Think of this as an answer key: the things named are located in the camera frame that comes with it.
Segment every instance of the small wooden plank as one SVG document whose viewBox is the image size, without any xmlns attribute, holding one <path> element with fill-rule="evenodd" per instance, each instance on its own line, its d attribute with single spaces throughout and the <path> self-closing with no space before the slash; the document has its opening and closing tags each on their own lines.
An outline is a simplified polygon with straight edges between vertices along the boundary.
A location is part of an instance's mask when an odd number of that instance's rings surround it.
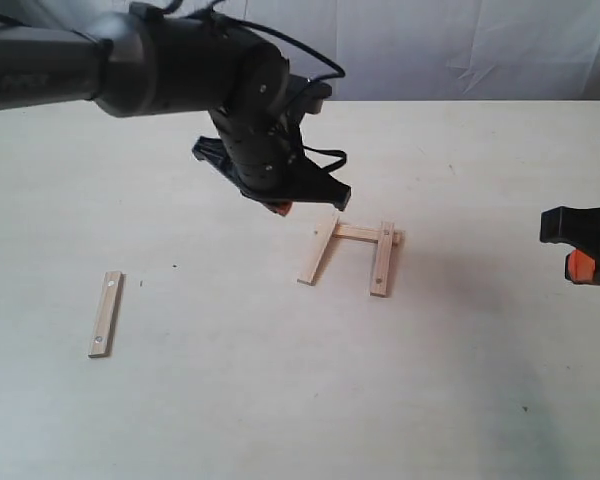
<svg viewBox="0 0 600 480">
<path fill-rule="evenodd" d="M 123 278 L 122 272 L 107 272 L 104 276 L 96 325 L 89 348 L 90 358 L 107 357 L 111 353 L 111 337 L 118 312 Z"/>
<path fill-rule="evenodd" d="M 371 295 L 375 297 L 387 296 L 387 283 L 389 280 L 389 264 L 391 249 L 393 248 L 394 225 L 392 222 L 382 222 L 378 231 L 378 250 L 376 262 L 373 266 L 371 278 Z"/>
<path fill-rule="evenodd" d="M 395 230 L 393 232 L 393 244 L 400 245 L 404 232 Z M 347 240 L 360 240 L 362 242 L 378 243 L 378 229 L 369 227 L 356 227 L 354 225 L 344 225 L 339 223 L 333 232 L 336 238 L 346 238 Z"/>
<path fill-rule="evenodd" d="M 322 223 L 316 230 L 316 235 L 311 247 L 311 254 L 302 273 L 300 273 L 300 276 L 298 277 L 299 283 L 304 283 L 305 285 L 315 284 L 316 273 L 318 272 L 320 261 L 322 260 L 324 251 L 327 249 L 327 245 L 329 245 L 329 240 L 331 240 L 331 236 L 333 235 L 333 231 L 337 224 L 338 214 L 334 213 L 331 218 Z"/>
</svg>

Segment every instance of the white tabletop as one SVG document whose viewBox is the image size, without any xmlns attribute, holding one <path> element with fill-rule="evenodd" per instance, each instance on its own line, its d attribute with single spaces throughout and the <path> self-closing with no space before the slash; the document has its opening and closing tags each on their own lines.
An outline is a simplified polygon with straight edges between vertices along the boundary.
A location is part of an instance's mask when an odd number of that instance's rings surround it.
<svg viewBox="0 0 600 480">
<path fill-rule="evenodd" d="M 190 148 L 203 113 L 0 113 L 0 479 L 600 479 L 600 288 L 540 214 L 600 206 L 600 103 L 330 103 L 344 221 L 404 229 L 392 296 L 324 205 L 282 219 Z M 87 357 L 102 278 L 126 286 Z"/>
</svg>

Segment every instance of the wooden block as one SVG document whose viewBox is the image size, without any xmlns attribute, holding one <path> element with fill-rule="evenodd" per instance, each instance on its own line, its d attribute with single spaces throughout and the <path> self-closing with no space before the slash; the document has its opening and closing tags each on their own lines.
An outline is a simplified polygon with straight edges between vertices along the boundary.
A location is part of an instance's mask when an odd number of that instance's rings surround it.
<svg viewBox="0 0 600 480">
<path fill-rule="evenodd" d="M 107 357 L 111 352 L 111 337 L 118 313 L 123 278 L 122 272 L 107 272 L 104 276 L 96 325 L 89 349 L 90 358 Z"/>
<path fill-rule="evenodd" d="M 389 264 L 391 249 L 393 248 L 393 223 L 382 222 L 378 231 L 378 250 L 376 263 L 373 266 L 371 278 L 371 295 L 376 297 L 387 296 L 387 282 L 389 279 Z"/>
<path fill-rule="evenodd" d="M 336 238 L 346 238 L 348 240 L 360 240 L 363 242 L 378 243 L 378 230 L 368 227 L 356 227 L 354 225 L 343 225 L 339 223 L 333 232 Z M 393 244 L 399 245 L 402 242 L 404 232 L 395 230 L 393 232 Z"/>
<path fill-rule="evenodd" d="M 321 224 L 316 230 L 316 235 L 311 247 L 311 254 L 304 270 L 302 270 L 302 273 L 300 273 L 300 276 L 298 277 L 299 283 L 304 283 L 306 285 L 315 284 L 316 273 L 318 272 L 320 261 L 322 260 L 324 251 L 327 249 L 327 245 L 329 245 L 329 240 L 331 240 L 331 236 L 333 235 L 333 231 L 337 224 L 338 214 L 334 213 L 331 218 Z"/>
</svg>

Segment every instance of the wooden frame structure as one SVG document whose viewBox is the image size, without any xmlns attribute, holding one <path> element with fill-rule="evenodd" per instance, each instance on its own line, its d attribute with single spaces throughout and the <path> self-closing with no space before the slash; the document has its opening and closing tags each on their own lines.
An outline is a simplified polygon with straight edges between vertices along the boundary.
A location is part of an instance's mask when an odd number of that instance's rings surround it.
<svg viewBox="0 0 600 480">
<path fill-rule="evenodd" d="M 320 224 L 314 233 L 315 239 L 311 254 L 298 277 L 299 283 L 315 285 L 318 268 L 329 241 L 332 237 L 346 238 L 378 244 L 369 293 L 376 297 L 387 296 L 391 252 L 394 245 L 402 242 L 404 232 L 395 230 L 392 222 L 384 221 L 380 224 L 379 229 L 344 225 L 339 223 L 339 216 L 334 213 L 328 220 Z"/>
</svg>

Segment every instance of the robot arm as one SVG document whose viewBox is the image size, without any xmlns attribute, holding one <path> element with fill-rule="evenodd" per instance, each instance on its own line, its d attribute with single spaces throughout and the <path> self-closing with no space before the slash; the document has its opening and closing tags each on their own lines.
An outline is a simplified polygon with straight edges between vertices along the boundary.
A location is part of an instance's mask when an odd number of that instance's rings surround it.
<svg viewBox="0 0 600 480">
<path fill-rule="evenodd" d="M 107 14 L 80 33 L 0 16 L 0 109 L 93 100 L 116 117 L 208 111 L 220 139 L 201 138 L 194 155 L 244 196 L 283 215 L 296 201 L 344 209 L 350 188 L 330 172 L 346 155 L 318 151 L 340 157 L 318 167 L 299 128 L 331 87 L 291 75 L 288 60 L 249 22 L 212 6 L 182 18 L 165 13 L 132 3 L 128 14 Z"/>
</svg>

